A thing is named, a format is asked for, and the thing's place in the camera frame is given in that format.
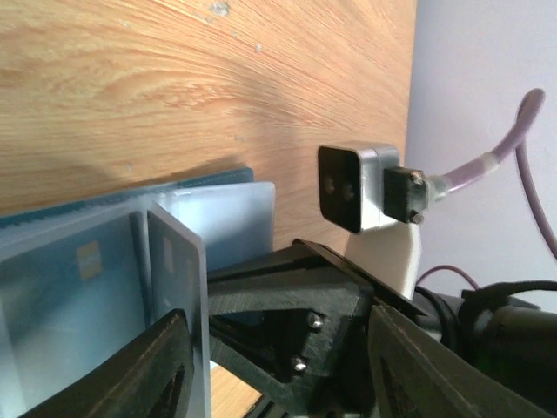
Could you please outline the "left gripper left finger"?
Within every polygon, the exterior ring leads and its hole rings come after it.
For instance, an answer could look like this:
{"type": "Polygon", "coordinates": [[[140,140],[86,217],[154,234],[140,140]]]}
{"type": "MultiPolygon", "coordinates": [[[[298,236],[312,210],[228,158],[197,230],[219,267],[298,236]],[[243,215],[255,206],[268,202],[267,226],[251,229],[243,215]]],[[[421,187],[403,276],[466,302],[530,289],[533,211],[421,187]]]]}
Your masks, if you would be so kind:
{"type": "Polygon", "coordinates": [[[184,310],[173,309],[27,417],[185,417],[194,364],[184,310]]]}

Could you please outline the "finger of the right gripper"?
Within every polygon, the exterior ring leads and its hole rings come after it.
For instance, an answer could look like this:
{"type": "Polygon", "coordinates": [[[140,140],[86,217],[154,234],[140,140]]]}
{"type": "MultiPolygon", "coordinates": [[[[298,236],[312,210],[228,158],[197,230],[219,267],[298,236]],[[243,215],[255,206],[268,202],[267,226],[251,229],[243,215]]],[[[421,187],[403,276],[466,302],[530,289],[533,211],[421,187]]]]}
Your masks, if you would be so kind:
{"type": "Polygon", "coordinates": [[[284,249],[212,272],[210,355],[289,414],[368,414],[374,306],[423,310],[327,246],[284,249]]]}

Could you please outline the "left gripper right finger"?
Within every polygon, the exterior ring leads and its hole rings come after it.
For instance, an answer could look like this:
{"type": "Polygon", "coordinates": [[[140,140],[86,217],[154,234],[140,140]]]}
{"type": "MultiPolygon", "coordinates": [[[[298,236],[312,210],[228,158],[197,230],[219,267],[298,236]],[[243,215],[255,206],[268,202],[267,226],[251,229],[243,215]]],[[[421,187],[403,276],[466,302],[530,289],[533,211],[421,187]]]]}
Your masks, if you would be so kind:
{"type": "Polygon", "coordinates": [[[548,417],[392,307],[373,307],[368,352],[382,417],[548,417]]]}

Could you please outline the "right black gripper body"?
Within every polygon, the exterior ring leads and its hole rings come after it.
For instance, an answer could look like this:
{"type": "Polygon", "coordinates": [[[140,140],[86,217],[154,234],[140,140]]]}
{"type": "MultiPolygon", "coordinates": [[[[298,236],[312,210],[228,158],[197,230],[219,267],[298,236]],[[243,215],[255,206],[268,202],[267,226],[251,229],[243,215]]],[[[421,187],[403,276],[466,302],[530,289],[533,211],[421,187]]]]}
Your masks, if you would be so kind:
{"type": "Polygon", "coordinates": [[[441,343],[490,379],[514,392],[556,390],[556,315],[516,295],[554,293],[549,280],[500,282],[461,293],[450,303],[417,287],[440,323],[441,343]]]}

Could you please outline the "teal card holder wallet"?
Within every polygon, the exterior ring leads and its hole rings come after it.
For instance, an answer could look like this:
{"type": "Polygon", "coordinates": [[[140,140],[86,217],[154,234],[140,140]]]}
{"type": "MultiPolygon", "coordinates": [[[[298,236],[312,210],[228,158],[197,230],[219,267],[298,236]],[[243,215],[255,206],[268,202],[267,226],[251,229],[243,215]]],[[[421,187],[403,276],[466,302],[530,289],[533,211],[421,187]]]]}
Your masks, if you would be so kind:
{"type": "Polygon", "coordinates": [[[20,417],[164,314],[192,336],[189,417],[211,415],[208,273],[272,249],[275,187],[249,168],[1,219],[1,414],[20,417]]]}

